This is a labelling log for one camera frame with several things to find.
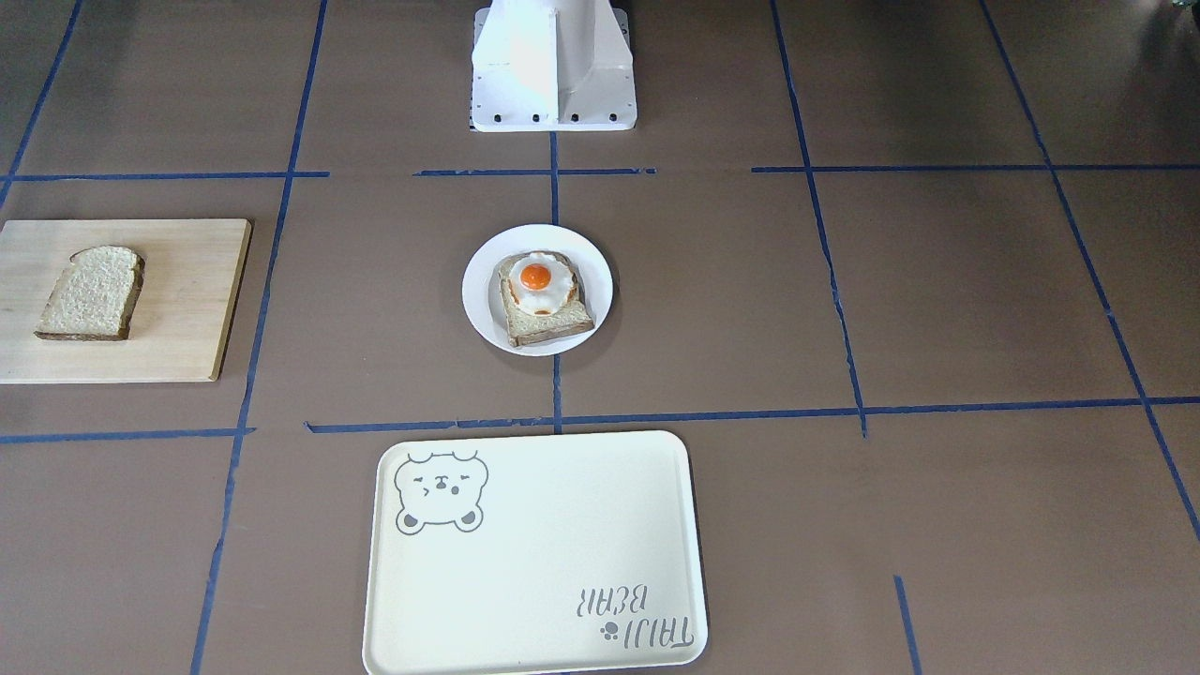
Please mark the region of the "white round plate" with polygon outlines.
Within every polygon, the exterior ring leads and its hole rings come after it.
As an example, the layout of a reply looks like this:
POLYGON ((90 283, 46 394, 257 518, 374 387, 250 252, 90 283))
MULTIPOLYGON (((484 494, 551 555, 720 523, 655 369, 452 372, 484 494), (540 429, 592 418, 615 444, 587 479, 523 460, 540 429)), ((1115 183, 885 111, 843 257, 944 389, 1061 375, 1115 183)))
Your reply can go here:
POLYGON ((535 223, 508 228, 478 247, 466 265, 461 283, 463 311, 475 331, 497 350, 526 357, 551 357, 582 345, 608 319, 614 298, 614 281, 608 259, 586 235, 554 225, 535 223), (594 328, 568 338, 516 347, 508 341, 502 299, 502 259, 540 249, 565 255, 578 277, 582 300, 594 319, 594 328))

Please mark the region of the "brown bread slice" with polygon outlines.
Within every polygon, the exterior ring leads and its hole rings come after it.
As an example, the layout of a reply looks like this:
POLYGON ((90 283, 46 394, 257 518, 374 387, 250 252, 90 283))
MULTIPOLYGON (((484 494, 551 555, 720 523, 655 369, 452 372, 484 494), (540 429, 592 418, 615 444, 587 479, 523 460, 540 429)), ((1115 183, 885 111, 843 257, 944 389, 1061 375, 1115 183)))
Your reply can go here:
POLYGON ((132 247, 86 247, 68 258, 34 330, 41 340, 124 341, 144 281, 132 247))

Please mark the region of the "bottom bread slice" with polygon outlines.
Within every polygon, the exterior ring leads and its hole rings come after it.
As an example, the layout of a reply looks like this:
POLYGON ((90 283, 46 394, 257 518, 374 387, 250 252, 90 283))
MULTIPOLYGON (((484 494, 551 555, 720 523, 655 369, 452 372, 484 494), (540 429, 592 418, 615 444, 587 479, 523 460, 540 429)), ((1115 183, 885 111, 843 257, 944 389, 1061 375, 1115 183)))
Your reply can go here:
POLYGON ((557 340, 557 338, 574 338, 574 335, 581 335, 587 331, 592 331, 595 328, 595 318, 589 311, 584 299, 584 288, 576 269, 574 262, 562 252, 548 251, 548 249, 535 249, 534 251, 510 255, 506 258, 502 258, 502 263, 497 265, 496 279, 499 283, 499 300, 502 300, 502 312, 504 312, 505 329, 508 334, 508 342, 520 350, 520 347, 527 347, 535 344, 550 342, 557 340), (509 294, 509 283, 506 281, 506 273, 511 269, 515 261, 520 257, 524 257, 529 252, 551 252, 570 265, 574 270, 576 281, 576 293, 574 301, 568 303, 566 307, 562 311, 550 315, 550 316, 533 316, 524 313, 515 307, 514 299, 509 294))

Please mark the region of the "fried egg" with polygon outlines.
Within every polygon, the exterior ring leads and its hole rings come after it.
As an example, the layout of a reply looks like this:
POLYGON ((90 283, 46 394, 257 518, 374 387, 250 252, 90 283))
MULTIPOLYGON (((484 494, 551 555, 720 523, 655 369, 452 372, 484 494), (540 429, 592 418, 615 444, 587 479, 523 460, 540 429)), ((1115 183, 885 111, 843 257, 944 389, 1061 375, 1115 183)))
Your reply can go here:
POLYGON ((506 273, 515 307, 533 316, 550 316, 574 301, 574 270, 551 252, 529 252, 515 261, 506 273))

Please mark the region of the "cream bear serving tray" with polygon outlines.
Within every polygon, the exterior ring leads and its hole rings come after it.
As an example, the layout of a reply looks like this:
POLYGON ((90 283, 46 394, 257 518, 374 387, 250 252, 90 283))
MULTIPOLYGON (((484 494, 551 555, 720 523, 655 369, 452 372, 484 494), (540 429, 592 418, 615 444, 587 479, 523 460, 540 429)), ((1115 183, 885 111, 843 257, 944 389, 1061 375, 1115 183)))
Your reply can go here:
POLYGON ((678 667, 708 637, 691 467, 672 432, 400 442, 382 454, 370 674, 678 667))

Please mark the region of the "wooden cutting board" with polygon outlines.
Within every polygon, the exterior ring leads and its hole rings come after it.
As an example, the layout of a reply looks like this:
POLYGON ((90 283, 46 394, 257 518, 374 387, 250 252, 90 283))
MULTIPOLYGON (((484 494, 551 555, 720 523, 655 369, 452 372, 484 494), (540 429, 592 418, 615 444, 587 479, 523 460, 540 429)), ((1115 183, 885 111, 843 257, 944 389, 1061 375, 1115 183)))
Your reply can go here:
POLYGON ((218 378, 251 239, 248 219, 10 219, 2 226, 2 382, 218 378), (56 279, 83 249, 144 261, 128 338, 36 338, 56 279))

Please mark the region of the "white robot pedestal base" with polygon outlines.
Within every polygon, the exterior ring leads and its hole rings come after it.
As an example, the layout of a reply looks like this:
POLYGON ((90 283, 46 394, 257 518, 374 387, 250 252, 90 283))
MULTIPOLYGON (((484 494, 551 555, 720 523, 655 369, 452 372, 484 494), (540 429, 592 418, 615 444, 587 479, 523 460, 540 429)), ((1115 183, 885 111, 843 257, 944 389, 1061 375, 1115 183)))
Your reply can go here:
POLYGON ((608 1, 493 1, 474 14, 472 129, 608 132, 638 120, 629 18, 608 1))

